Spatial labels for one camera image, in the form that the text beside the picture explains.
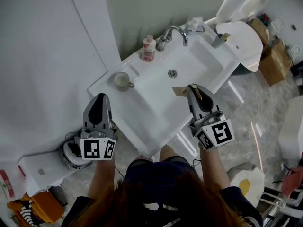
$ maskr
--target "cardboard box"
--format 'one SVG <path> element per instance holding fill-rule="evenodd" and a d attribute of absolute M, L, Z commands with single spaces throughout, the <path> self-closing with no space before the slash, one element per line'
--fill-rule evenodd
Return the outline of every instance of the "cardboard box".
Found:
<path fill-rule="evenodd" d="M 250 27 L 252 27 L 256 33 L 259 35 L 262 43 L 263 43 L 263 51 L 268 50 L 270 44 L 269 33 L 266 33 L 266 26 L 261 22 L 260 19 L 255 18 L 250 23 Z"/>
<path fill-rule="evenodd" d="M 281 40 L 273 42 L 273 47 L 267 50 L 265 57 L 261 60 L 259 69 L 268 84 L 274 85 L 283 81 L 292 66 Z"/>

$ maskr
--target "white sink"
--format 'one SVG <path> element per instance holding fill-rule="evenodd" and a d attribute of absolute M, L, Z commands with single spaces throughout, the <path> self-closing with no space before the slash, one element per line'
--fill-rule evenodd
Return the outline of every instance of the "white sink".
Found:
<path fill-rule="evenodd" d="M 173 31 L 173 40 L 163 52 L 156 52 L 153 62 L 142 61 L 141 51 L 124 60 L 117 72 L 126 72 L 134 88 L 118 91 L 115 74 L 106 74 L 89 88 L 93 96 L 108 95 L 115 124 L 146 157 L 153 156 L 192 118 L 187 98 L 175 96 L 172 87 L 197 83 L 216 93 L 239 64 L 227 45 L 217 49 L 210 45 L 216 33 L 205 29 L 189 36 L 187 47 Z M 177 72 L 175 78 L 168 76 L 170 69 Z"/>

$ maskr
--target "chrome faucet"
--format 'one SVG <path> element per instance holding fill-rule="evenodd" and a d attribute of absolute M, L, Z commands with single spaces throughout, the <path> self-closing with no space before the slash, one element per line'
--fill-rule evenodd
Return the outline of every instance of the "chrome faucet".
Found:
<path fill-rule="evenodd" d="M 157 42 L 156 48 L 157 48 L 158 51 L 164 51 L 165 44 L 172 41 L 171 35 L 172 35 L 172 30 L 173 29 L 177 30 L 182 35 L 183 45 L 187 46 L 188 38 L 187 38 L 187 35 L 185 34 L 184 30 L 181 29 L 178 26 L 169 26 L 169 27 L 166 28 L 164 34 L 162 35 L 162 37 Z"/>

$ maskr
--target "shirt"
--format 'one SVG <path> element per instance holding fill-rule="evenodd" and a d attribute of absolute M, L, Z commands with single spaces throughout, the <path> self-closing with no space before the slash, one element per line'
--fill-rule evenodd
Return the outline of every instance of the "shirt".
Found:
<path fill-rule="evenodd" d="M 136 184 L 140 182 L 144 189 L 144 218 L 148 226 L 178 227 L 182 226 L 178 209 L 174 206 L 174 184 L 176 177 L 185 171 L 195 172 L 194 168 L 184 162 L 157 162 L 134 166 L 127 170 L 125 181 Z M 260 213 L 243 196 L 240 188 L 228 187 L 220 191 L 224 201 L 232 209 L 241 211 L 241 216 L 253 227 L 262 227 Z M 87 197 L 78 197 L 66 216 L 62 227 L 68 224 L 92 202 Z"/>

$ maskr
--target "drain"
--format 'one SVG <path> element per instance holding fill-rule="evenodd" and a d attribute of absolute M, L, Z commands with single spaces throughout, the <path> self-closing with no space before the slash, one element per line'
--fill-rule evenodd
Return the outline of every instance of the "drain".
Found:
<path fill-rule="evenodd" d="M 173 69 L 169 70 L 169 77 L 170 78 L 175 78 L 177 76 L 177 72 Z"/>

